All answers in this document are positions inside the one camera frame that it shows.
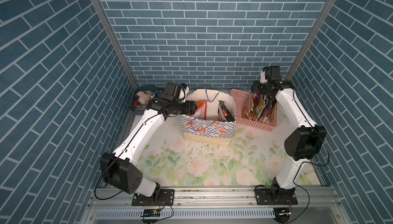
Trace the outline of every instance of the black mounting plate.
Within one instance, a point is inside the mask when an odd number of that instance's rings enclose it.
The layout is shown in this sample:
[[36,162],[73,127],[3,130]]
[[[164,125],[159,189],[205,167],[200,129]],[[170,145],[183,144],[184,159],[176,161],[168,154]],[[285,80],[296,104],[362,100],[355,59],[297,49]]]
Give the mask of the black mounting plate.
[[[158,199],[160,200],[165,199],[166,205],[169,204],[170,206],[173,206],[174,189],[160,189],[158,196]],[[160,204],[164,204],[161,201],[157,201],[156,204],[152,204],[152,200],[136,193],[134,193],[134,197],[136,198],[132,199],[132,206],[158,206]]]
[[291,201],[292,205],[297,204],[296,196],[292,197],[290,195],[278,197],[277,200],[273,201],[270,197],[269,188],[268,190],[265,188],[255,189],[255,197],[258,205],[289,205],[289,201]]

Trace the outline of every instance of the pink rose print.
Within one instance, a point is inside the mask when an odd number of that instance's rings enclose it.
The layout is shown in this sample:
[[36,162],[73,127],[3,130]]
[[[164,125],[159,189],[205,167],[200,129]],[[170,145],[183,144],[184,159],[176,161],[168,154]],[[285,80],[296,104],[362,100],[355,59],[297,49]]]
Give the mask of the pink rose print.
[[195,177],[201,177],[208,169],[208,164],[203,158],[196,157],[187,164],[187,171]]
[[184,150],[184,141],[181,139],[174,139],[169,144],[169,149],[173,150],[175,153],[179,153]]
[[274,178],[280,173],[284,161],[284,159],[277,156],[266,158],[265,168],[268,171],[268,176],[270,178]]
[[219,181],[216,179],[212,179],[212,178],[208,178],[207,180],[205,180],[205,182],[203,183],[203,185],[205,186],[215,186],[215,185],[219,185]]
[[239,162],[239,159],[240,159],[240,158],[239,158],[238,155],[235,154],[235,155],[232,156],[232,158],[233,158],[236,162]]
[[231,185],[232,179],[228,175],[225,175],[222,177],[221,181],[223,185]]
[[177,172],[177,177],[178,177],[180,180],[182,180],[183,177],[184,177],[184,171],[179,171],[179,172]]
[[152,155],[152,156],[158,155],[158,150],[157,150],[157,149],[151,150],[151,151],[150,151],[150,155]]
[[240,162],[242,163],[242,165],[244,166],[244,167],[247,167],[248,166],[248,158],[243,158],[243,159],[241,159],[240,160]]
[[247,131],[246,135],[248,137],[254,137],[254,133],[252,131]]
[[236,181],[240,185],[254,185],[257,180],[248,169],[241,169],[236,172]]
[[226,148],[220,148],[219,149],[219,157],[223,158],[228,156],[228,150]]
[[274,146],[280,147],[280,145],[277,143],[277,140],[276,140],[276,139],[272,139],[272,144],[273,144]]

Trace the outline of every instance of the black cable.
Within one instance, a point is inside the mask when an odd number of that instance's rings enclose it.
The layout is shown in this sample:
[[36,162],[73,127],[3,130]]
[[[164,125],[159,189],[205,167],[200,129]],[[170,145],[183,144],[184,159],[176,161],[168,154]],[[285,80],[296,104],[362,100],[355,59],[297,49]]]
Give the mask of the black cable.
[[[143,197],[144,199],[148,200],[148,201],[154,201],[154,199],[152,199],[152,198],[149,198],[149,197],[146,197],[146,196],[143,196],[143,195],[142,195],[142,197]],[[162,219],[157,220],[157,221],[169,219],[170,217],[172,217],[173,214],[174,214],[174,210],[173,210],[172,206],[170,206],[167,202],[162,201],[162,200],[160,200],[160,199],[157,199],[156,202],[155,202],[154,204],[151,204],[151,205],[152,205],[152,206],[153,206],[153,205],[156,205],[159,201],[160,201],[160,202],[163,202],[163,203],[166,204],[167,206],[171,207],[171,209],[172,209],[172,214],[171,214],[171,216],[169,216],[169,217],[165,217],[165,218],[162,218]]]
[[264,185],[256,185],[255,188],[254,188],[254,191],[255,191],[258,187],[264,187],[266,190],[269,191],[269,189],[268,189],[266,186],[264,186]]
[[308,195],[308,203],[307,203],[306,208],[300,213],[300,215],[298,215],[298,216],[297,216],[295,219],[293,219],[292,221],[287,222],[286,224],[289,224],[289,223],[291,223],[291,222],[296,221],[296,219],[299,218],[299,217],[307,210],[308,205],[310,204],[310,194],[308,194],[308,192],[306,191],[306,189],[304,189],[301,185],[296,184],[295,181],[294,181],[294,184],[297,185],[298,187],[301,187],[301,188],[307,193],[307,195]]
[[[156,114],[156,115],[150,117],[149,119],[147,119],[147,120],[145,121],[145,123],[147,123],[148,120],[150,120],[151,118],[153,118],[153,117],[155,117],[155,116],[157,116],[157,115],[160,115],[160,114]],[[135,138],[136,134],[137,134],[137,133],[139,132],[139,130],[142,128],[142,126],[140,126],[140,128],[138,129],[138,131],[136,131],[136,133],[134,134],[134,136],[131,138],[130,142],[125,146],[124,150],[127,149],[127,147],[130,145],[131,141]],[[97,194],[96,194],[96,189],[97,189],[97,185],[98,185],[98,183],[99,183],[99,180],[100,180],[102,177],[104,177],[105,172],[106,172],[106,171],[107,171],[107,170],[117,161],[117,159],[119,159],[119,157],[124,153],[124,150],[120,153],[120,155],[118,155],[118,156],[115,158],[115,160],[113,160],[113,162],[104,170],[104,172],[101,174],[101,176],[97,179],[96,186],[94,187],[94,191],[93,191],[93,192],[94,192],[94,196],[96,197],[96,199],[99,199],[99,200],[107,200],[107,199],[110,199],[110,198],[112,198],[112,197],[115,197],[115,196],[117,196],[117,195],[119,195],[120,193],[123,192],[123,191],[120,191],[120,192],[116,193],[115,195],[113,195],[113,196],[111,196],[111,197],[109,197],[109,198],[99,198],[99,197],[97,197]]]
[[168,205],[169,207],[171,207],[172,214],[171,214],[171,216],[169,216],[169,217],[165,217],[165,218],[159,219],[159,220],[157,220],[157,221],[162,221],[162,220],[169,219],[170,217],[172,217],[173,214],[174,214],[174,210],[173,210],[172,206],[170,206],[167,202],[162,201],[162,200],[160,200],[160,199],[158,199],[158,201],[161,201],[161,202],[163,202],[164,204],[166,204],[166,205]]
[[112,198],[112,197],[115,197],[115,196],[117,196],[117,195],[119,195],[120,193],[123,192],[123,191],[120,191],[120,192],[116,193],[115,195],[113,195],[113,196],[111,196],[111,197],[109,197],[109,198],[99,198],[99,197],[97,197],[97,194],[96,194],[96,189],[97,189],[97,185],[98,185],[98,183],[99,183],[99,180],[104,176],[105,172],[106,172],[106,171],[116,162],[116,160],[117,160],[122,154],[123,154],[123,152],[121,152],[120,155],[117,156],[117,157],[115,158],[115,160],[113,160],[113,162],[104,170],[104,172],[101,174],[101,176],[97,179],[96,186],[94,187],[94,196],[96,197],[96,199],[99,199],[99,200],[107,200],[107,199],[110,199],[110,198]]

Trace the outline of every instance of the pink plastic basket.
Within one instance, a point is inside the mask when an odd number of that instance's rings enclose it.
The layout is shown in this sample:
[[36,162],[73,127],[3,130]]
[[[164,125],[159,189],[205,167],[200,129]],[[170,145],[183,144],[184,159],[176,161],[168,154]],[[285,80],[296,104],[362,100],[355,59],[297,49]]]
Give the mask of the pink plastic basket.
[[252,120],[244,119],[241,117],[242,116],[242,107],[243,107],[243,104],[249,95],[250,95],[250,93],[245,92],[245,91],[240,91],[237,89],[231,90],[231,96],[233,97],[233,99],[236,102],[236,122],[271,132],[273,130],[273,128],[277,127],[277,123],[278,123],[278,115],[277,115],[278,114],[278,103],[276,104],[276,113],[274,115],[274,119],[269,124],[264,124],[264,123],[259,123],[259,122],[255,122]]

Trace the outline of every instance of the metal frame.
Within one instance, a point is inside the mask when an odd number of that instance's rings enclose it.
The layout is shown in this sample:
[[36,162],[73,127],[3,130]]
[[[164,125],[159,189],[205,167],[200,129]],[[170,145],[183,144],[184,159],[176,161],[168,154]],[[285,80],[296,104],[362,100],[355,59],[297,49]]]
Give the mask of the metal frame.
[[130,79],[130,82],[134,89],[138,88],[138,83],[135,81],[134,75],[132,74],[130,65],[127,62],[127,59],[124,55],[123,50],[121,49],[120,43],[116,37],[115,31],[113,30],[111,23],[109,22],[109,18],[106,15],[106,12],[104,10],[104,7],[102,6],[102,3],[100,0],[90,0],[91,4],[93,5],[94,9],[96,10],[97,16],[99,20],[101,21],[102,26],[104,27],[106,34],[108,35],[109,40],[112,43],[113,48],[115,49],[115,52],[117,56],[119,57],[120,63],[123,66],[125,73],[128,76],[128,79]]
[[320,13],[317,16],[317,19],[315,19],[314,25],[312,26],[310,32],[308,33],[306,39],[304,40],[304,43],[300,48],[292,66],[288,70],[288,74],[286,76],[288,80],[290,80],[292,76],[295,74],[297,68],[299,67],[300,63],[303,60],[303,57],[306,55],[308,49],[310,48],[312,42],[317,36],[319,29],[321,29],[323,22],[326,20],[327,15],[329,15],[329,12],[333,8],[335,2],[336,0],[326,0],[326,2],[323,4]]
[[[221,210],[225,211],[244,211],[244,210],[265,210],[268,211],[273,207],[288,207],[287,205],[278,206],[258,206],[255,200],[254,187],[170,187],[175,190],[174,194],[174,211],[180,210],[193,210],[196,212],[210,210]],[[336,192],[333,187],[323,186],[304,186],[307,192],[310,194],[310,205],[309,207],[330,207],[332,212],[337,217],[338,224],[346,224],[348,219],[345,215],[340,200],[338,199]],[[110,197],[119,192],[117,188],[98,188],[97,195],[100,197]],[[299,202],[298,205],[293,207],[304,208],[308,202],[307,193],[300,187],[296,188],[296,197]],[[97,215],[103,211],[111,211],[112,213],[118,213],[120,215],[124,212],[135,212],[148,209],[146,207],[132,206],[133,194],[127,194],[125,192],[120,193],[116,197],[113,197],[106,201],[100,201],[92,197],[86,211],[82,217],[81,223],[91,224],[94,223]],[[138,219],[137,216],[122,217],[123,219]]]

